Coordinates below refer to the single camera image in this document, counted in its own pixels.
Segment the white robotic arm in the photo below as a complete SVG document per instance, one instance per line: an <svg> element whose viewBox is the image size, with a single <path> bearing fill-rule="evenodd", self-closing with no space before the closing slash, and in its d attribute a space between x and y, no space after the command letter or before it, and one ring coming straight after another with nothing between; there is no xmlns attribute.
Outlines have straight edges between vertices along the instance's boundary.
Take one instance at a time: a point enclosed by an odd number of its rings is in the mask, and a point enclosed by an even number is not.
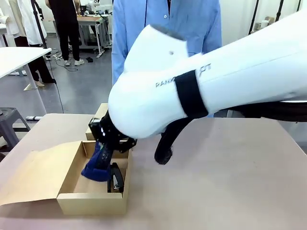
<svg viewBox="0 0 307 230"><path fill-rule="evenodd" d="M307 99L306 21L307 11L300 11L211 53L192 57L187 57L180 37L147 26L109 95L114 126L129 137L147 138L164 132L174 121L199 118L199 114L193 116L199 112L193 107L201 107L194 91L199 91L210 114L245 104ZM187 73L178 89L176 79ZM191 87L193 78L197 88ZM182 104L187 101L189 115Z"/></svg>

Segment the gray stool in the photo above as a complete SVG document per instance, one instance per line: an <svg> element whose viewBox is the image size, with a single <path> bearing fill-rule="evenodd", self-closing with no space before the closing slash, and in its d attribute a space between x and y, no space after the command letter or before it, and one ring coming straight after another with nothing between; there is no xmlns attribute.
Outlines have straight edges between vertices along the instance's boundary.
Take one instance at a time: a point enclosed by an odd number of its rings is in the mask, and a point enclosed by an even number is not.
<svg viewBox="0 0 307 230"><path fill-rule="evenodd" d="M20 119L25 128L13 128L13 124ZM0 137L3 136L8 143L4 151L10 151L19 142L15 132L28 132L30 127L15 108L0 108Z"/></svg>

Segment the blue object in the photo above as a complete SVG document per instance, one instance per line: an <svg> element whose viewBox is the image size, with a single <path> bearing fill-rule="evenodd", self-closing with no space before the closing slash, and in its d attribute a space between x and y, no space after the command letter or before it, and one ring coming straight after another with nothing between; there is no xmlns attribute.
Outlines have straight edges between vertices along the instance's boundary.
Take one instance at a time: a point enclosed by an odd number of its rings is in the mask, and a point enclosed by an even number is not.
<svg viewBox="0 0 307 230"><path fill-rule="evenodd" d="M209 53L222 46L219 0L147 1L146 25L157 24L177 32L188 41L189 55ZM113 84L123 72L134 41L144 28L145 0L116 0L113 6Z"/></svg>
<svg viewBox="0 0 307 230"><path fill-rule="evenodd" d="M105 169L96 168L99 165L99 161L102 159L102 154L104 154L105 148L98 141L95 144L95 150L92 158L88 161L85 168L82 170L81 175L86 178L104 182L111 179L110 163L107 162L107 167Z"/></svg>

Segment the open cardboard box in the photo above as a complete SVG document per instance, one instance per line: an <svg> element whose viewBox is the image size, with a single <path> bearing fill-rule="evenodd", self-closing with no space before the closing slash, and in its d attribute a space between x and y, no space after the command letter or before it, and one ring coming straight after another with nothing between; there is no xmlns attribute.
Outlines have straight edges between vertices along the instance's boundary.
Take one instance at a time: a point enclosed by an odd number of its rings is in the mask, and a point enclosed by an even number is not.
<svg viewBox="0 0 307 230"><path fill-rule="evenodd" d="M107 193L107 182L81 175L94 146L94 141L76 141L31 152L0 191L0 205L57 199L65 215L124 214L131 153L113 153L112 162L117 162L125 187L123 193Z"/></svg>
<svg viewBox="0 0 307 230"><path fill-rule="evenodd" d="M96 112L94 117L101 119L101 118L103 118L106 115L106 112L107 112L107 103L102 103L99 106L99 108L98 108L98 110L97 110L97 112ZM86 139L87 140L95 140L95 138L94 138L90 128L87 128L85 134L86 134Z"/></svg>

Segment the blue shirt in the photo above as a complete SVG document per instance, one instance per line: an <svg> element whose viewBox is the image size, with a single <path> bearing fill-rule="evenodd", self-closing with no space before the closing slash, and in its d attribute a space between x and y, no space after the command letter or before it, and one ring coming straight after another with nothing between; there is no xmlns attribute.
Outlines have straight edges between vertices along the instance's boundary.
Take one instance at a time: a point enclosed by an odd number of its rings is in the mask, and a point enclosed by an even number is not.
<svg viewBox="0 0 307 230"><path fill-rule="evenodd" d="M222 45L219 0L114 0L113 6L113 84L124 69L134 41L146 25L158 24L183 36L192 56L208 53Z"/></svg>

